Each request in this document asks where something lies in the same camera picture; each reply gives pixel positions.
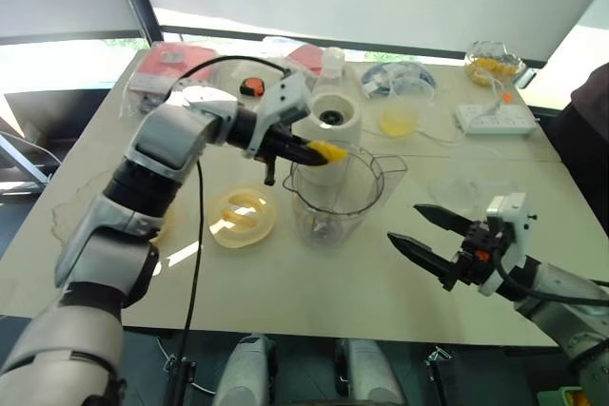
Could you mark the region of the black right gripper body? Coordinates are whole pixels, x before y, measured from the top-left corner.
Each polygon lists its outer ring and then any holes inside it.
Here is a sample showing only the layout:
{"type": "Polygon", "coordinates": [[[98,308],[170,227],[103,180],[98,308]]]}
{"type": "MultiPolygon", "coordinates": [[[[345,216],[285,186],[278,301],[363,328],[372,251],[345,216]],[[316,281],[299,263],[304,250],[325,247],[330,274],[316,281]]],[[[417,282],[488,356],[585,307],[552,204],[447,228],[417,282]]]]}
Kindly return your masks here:
{"type": "Polygon", "coordinates": [[[498,245],[488,224],[459,219],[450,222],[447,230],[462,235],[463,240],[448,272],[441,277],[442,288],[451,291],[457,281],[466,285],[485,283],[494,271],[491,254],[498,245]]]}

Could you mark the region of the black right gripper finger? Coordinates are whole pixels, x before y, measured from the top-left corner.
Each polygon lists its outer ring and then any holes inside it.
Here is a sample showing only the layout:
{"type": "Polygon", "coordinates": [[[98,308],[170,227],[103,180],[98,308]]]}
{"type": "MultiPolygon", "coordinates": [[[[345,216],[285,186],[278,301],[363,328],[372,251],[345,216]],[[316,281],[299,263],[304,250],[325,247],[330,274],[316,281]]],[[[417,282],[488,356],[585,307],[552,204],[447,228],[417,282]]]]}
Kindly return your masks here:
{"type": "Polygon", "coordinates": [[[472,221],[442,206],[418,203],[414,208],[429,222],[438,227],[465,237],[472,221]]]}
{"type": "Polygon", "coordinates": [[[403,256],[436,278],[448,273],[451,263],[435,254],[426,244],[394,232],[388,232],[387,238],[403,256]]]}

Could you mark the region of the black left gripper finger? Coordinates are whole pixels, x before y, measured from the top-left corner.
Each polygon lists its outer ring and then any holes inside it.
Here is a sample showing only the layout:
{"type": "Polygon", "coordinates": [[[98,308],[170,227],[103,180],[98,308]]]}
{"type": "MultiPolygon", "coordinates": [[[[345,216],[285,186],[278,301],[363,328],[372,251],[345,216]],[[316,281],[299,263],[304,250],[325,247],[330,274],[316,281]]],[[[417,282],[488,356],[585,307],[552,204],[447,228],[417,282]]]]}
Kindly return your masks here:
{"type": "Polygon", "coordinates": [[[306,166],[323,166],[328,164],[328,159],[322,153],[310,148],[289,149],[282,153],[282,157],[293,163],[306,166]]]}
{"type": "Polygon", "coordinates": [[[299,136],[289,136],[284,151],[287,155],[323,155],[320,146],[299,136]]]}

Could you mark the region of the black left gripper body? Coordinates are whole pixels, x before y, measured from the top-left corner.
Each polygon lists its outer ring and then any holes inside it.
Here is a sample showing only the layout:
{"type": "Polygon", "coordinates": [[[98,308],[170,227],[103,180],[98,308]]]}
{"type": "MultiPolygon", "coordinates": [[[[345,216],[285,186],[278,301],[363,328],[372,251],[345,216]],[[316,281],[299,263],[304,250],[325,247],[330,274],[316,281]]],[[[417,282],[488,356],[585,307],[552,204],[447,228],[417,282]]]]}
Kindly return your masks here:
{"type": "Polygon", "coordinates": [[[289,126],[273,126],[265,134],[259,149],[259,161],[265,165],[265,185],[273,186],[275,184],[277,159],[294,161],[295,151],[289,126]]]}

